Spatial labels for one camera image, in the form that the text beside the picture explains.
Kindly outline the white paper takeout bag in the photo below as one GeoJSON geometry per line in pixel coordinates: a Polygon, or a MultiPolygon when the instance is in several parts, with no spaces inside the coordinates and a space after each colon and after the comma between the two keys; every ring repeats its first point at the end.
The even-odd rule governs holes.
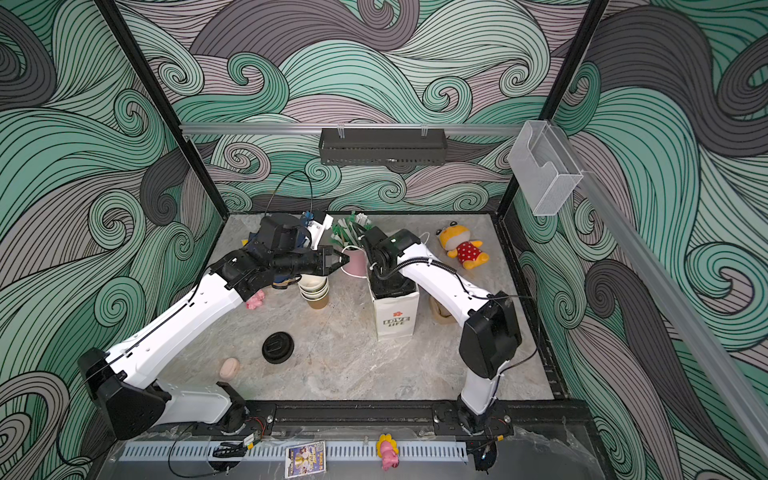
{"type": "MultiPolygon", "coordinates": [[[[400,272],[395,268],[402,252],[414,244],[421,244],[421,240],[405,229],[387,235],[380,228],[373,227],[362,235],[361,244],[368,259],[367,277],[369,268],[376,264],[382,272],[379,277],[386,279],[395,272],[400,272]]],[[[419,289],[415,282],[414,292],[410,295],[374,299],[371,293],[371,298],[379,341],[409,337],[413,334],[419,305],[419,289]]]]}

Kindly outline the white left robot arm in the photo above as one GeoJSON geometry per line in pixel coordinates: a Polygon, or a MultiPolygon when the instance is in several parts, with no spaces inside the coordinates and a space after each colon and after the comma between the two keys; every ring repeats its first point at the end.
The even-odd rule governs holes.
{"type": "Polygon", "coordinates": [[[228,383],[185,387],[159,375],[198,335],[275,280],[327,277],[348,264],[348,255],[320,244],[321,237],[291,215],[266,215],[244,246],[214,262],[155,320],[106,351],[82,354],[78,366],[88,395],[115,438],[131,440],[158,425],[181,423],[211,425],[224,435],[241,432],[247,405],[228,383]]]}

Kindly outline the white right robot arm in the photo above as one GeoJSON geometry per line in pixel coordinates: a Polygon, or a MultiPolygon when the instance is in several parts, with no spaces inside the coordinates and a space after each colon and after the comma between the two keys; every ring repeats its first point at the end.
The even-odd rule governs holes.
{"type": "Polygon", "coordinates": [[[376,278],[384,281],[400,274],[412,280],[460,325],[459,355],[467,375],[459,400],[471,415],[484,416],[496,400],[502,371],[523,343],[513,297],[464,279],[406,229],[387,235],[374,227],[358,239],[376,278]]]}

